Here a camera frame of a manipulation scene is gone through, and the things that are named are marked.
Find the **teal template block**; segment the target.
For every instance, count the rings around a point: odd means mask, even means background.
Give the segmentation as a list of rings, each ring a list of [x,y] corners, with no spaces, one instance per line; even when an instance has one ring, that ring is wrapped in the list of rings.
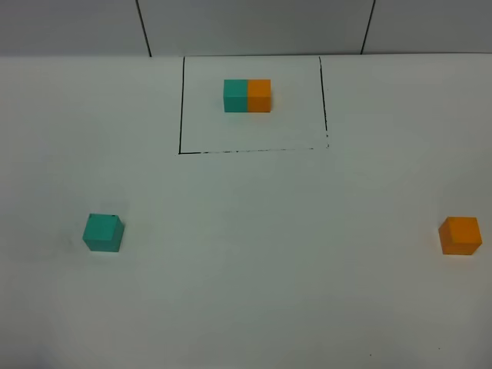
[[[248,80],[225,79],[223,103],[225,112],[248,112]]]

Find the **orange template block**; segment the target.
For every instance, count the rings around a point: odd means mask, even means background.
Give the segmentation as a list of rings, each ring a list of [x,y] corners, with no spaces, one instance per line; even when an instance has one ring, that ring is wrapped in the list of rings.
[[[271,80],[248,80],[248,112],[268,113],[271,111]]]

